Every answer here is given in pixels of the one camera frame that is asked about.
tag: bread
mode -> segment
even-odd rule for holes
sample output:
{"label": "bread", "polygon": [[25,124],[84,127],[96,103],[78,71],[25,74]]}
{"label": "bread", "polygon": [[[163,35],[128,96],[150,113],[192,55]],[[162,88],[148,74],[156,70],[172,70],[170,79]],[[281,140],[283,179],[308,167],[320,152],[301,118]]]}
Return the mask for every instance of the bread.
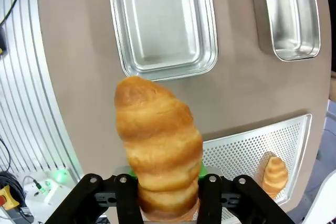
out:
{"label": "bread", "polygon": [[271,157],[267,163],[261,187],[275,199],[288,182],[288,171],[279,157]]}
{"label": "bread", "polygon": [[189,107],[140,77],[115,91],[116,127],[139,180],[139,201],[151,220],[176,220],[197,202],[203,141]]}

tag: small croissant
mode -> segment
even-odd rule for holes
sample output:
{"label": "small croissant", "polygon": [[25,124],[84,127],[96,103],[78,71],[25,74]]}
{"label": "small croissant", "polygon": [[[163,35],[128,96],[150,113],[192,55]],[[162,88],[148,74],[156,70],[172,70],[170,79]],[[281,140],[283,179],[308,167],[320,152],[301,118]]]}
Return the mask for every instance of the small croissant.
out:
{"label": "small croissant", "polygon": [[262,181],[262,189],[275,199],[288,182],[288,170],[279,157],[271,157],[267,163]]}

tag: tray rim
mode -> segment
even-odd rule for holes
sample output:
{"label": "tray rim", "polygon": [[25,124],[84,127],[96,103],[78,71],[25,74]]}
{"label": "tray rim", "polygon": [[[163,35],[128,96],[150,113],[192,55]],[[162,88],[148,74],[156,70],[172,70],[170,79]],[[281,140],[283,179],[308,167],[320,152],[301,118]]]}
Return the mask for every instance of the tray rim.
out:
{"label": "tray rim", "polygon": [[[261,25],[261,24],[259,24],[259,23],[261,23],[261,19],[256,17],[258,43],[259,43],[259,47],[261,48],[261,50],[266,52],[267,54],[272,52],[278,59],[280,59],[283,62],[292,62],[292,61],[297,61],[297,60],[309,60],[309,59],[315,58],[321,50],[321,27],[320,27],[320,16],[319,16],[319,8],[318,8],[317,0],[312,0],[312,2],[313,2],[312,6],[316,10],[318,45],[316,47],[313,47],[312,51],[314,50],[314,48],[316,48],[317,50],[316,50],[314,55],[310,55],[311,53],[302,55],[302,56],[305,56],[304,58],[283,58],[283,57],[280,57],[278,55],[278,53],[277,53],[278,50],[275,48],[275,42],[274,42],[273,22],[272,22],[271,15],[270,15],[270,12],[269,12],[269,10],[270,10],[269,5],[270,4],[269,4],[268,0],[262,0],[262,1],[265,2],[265,8],[263,7],[262,9],[265,9],[265,10],[260,10],[259,8],[258,9],[256,8],[256,2],[260,2],[260,0],[253,0],[255,15],[259,16],[262,12],[265,12],[264,15],[266,15],[266,17],[264,17],[264,18],[267,19],[267,22],[265,22],[266,24],[263,23]],[[269,36],[269,38],[265,39],[265,35],[263,35],[263,36],[260,35],[260,34],[262,34],[262,32],[260,32],[260,34],[259,34],[259,29],[261,29],[259,27],[261,27],[261,26],[267,26],[267,36]]]}
{"label": "tray rim", "polygon": [[212,60],[212,63],[207,66],[206,69],[203,69],[202,71],[199,71],[199,69],[195,68],[195,71],[192,73],[182,73],[182,74],[178,74],[178,75],[171,75],[171,76],[164,76],[161,78],[148,78],[146,76],[143,76],[141,73],[130,73],[125,65],[124,62],[124,58],[123,58],[123,52],[125,52],[125,48],[124,48],[124,44],[123,42],[123,36],[122,36],[122,32],[121,32],[121,24],[120,22],[118,22],[119,20],[119,16],[120,16],[120,10],[118,7],[118,0],[110,0],[110,7],[111,7],[111,12],[112,12],[112,20],[113,20],[113,26],[114,26],[114,34],[115,34],[115,39],[117,42],[117,48],[118,48],[118,54],[119,54],[119,59],[121,62],[121,67],[122,70],[124,72],[124,74],[126,76],[133,76],[133,75],[137,75],[137,76],[142,76],[146,79],[150,79],[151,81],[164,81],[164,80],[175,80],[175,79],[181,79],[181,78],[185,78],[185,77],[190,77],[190,76],[197,76],[200,74],[204,74],[209,72],[210,70],[212,70],[214,68],[214,66],[216,65],[217,61],[218,61],[218,36],[217,36],[217,28],[216,28],[216,19],[215,19],[215,11],[214,11],[214,3],[213,0],[205,0],[205,5],[206,5],[206,10],[204,11],[204,13],[206,14],[206,17],[208,19],[208,23],[211,24],[211,27],[213,29],[211,29],[211,31],[209,32],[209,40],[211,42],[211,44],[213,44],[213,48],[211,49],[211,54],[213,54],[214,59]]}

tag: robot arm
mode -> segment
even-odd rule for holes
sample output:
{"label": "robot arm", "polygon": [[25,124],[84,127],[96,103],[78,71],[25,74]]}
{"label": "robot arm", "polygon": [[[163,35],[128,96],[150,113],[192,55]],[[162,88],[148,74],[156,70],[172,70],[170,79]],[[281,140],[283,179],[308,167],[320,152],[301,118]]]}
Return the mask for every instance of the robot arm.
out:
{"label": "robot arm", "polygon": [[[294,224],[249,176],[233,181],[208,174],[199,181],[200,208],[196,224],[220,224],[222,208],[242,224]],[[137,201],[138,181],[128,174],[103,180],[84,176],[45,224],[94,224],[109,207],[116,207],[119,224],[144,224]]]}

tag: beige wall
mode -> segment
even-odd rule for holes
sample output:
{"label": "beige wall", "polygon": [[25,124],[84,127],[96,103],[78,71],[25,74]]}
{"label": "beige wall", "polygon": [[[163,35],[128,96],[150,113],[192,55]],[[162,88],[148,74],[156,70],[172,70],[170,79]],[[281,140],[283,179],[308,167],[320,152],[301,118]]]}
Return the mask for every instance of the beige wall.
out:
{"label": "beige wall", "polygon": [[[190,106],[206,140],[312,113],[300,177],[285,210],[302,196],[327,107],[330,19],[327,0],[318,4],[320,54],[313,60],[288,63],[260,51],[252,0],[214,0],[216,66],[202,76],[163,83]],[[114,90],[124,73],[110,1],[39,0],[39,11],[49,72],[71,141],[83,170],[107,178],[126,164],[114,128]]]}

